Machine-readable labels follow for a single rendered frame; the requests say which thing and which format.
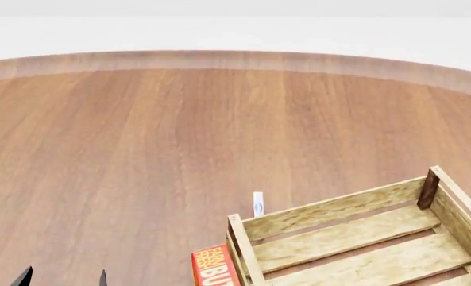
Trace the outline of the wooden slatted crate tray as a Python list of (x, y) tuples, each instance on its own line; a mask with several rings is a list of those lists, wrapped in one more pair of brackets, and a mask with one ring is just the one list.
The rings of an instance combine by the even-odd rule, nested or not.
[(228, 218), (243, 286), (471, 286), (471, 198), (439, 166), (425, 176), (258, 218)]

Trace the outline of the red butter box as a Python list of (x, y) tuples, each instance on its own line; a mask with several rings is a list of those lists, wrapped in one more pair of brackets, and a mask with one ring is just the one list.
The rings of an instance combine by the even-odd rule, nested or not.
[(195, 286), (241, 286), (227, 245), (193, 252), (191, 263)]

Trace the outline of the small white carton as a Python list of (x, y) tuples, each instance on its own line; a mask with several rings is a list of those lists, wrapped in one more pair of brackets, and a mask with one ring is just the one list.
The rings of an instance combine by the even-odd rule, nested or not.
[(258, 218), (264, 215), (264, 195), (263, 192), (253, 192), (253, 217)]

